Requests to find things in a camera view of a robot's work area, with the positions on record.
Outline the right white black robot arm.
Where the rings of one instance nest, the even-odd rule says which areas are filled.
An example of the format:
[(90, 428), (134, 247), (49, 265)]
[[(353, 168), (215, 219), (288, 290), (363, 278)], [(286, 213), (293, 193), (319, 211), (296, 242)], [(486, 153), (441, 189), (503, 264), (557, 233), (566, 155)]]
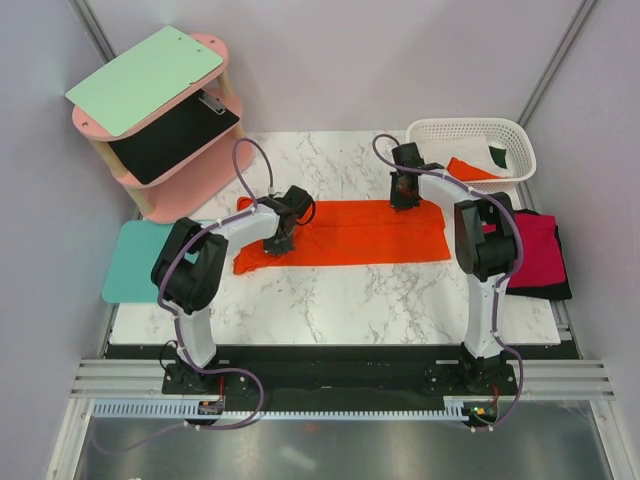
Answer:
[(513, 374), (499, 333), (500, 303), (524, 253), (511, 199), (505, 193), (481, 193), (442, 165), (425, 163), (415, 143), (397, 144), (391, 154), (394, 209), (411, 209), (425, 200), (452, 212), (455, 258), (469, 289), (456, 377), (469, 393), (487, 392)]

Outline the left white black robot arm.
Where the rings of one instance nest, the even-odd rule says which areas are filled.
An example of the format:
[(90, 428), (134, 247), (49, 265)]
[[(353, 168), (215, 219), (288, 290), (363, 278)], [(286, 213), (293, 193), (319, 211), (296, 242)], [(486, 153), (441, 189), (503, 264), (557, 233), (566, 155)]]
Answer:
[(312, 196), (292, 186), (211, 223), (184, 217), (173, 225), (151, 270), (159, 307), (173, 315), (176, 328), (177, 359), (165, 368), (165, 394), (209, 394), (218, 385), (210, 306), (227, 258), (254, 243), (275, 257), (292, 252), (295, 230), (315, 213)]

